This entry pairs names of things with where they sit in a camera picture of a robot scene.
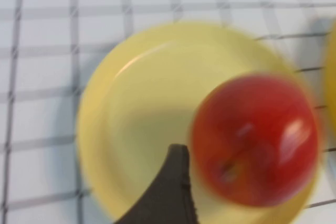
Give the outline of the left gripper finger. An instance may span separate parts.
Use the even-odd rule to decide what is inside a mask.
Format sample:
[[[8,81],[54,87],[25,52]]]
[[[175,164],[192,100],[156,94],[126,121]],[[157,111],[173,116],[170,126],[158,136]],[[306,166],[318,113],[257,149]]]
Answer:
[[[155,179],[116,223],[198,223],[191,192],[190,154],[186,145],[169,146]]]

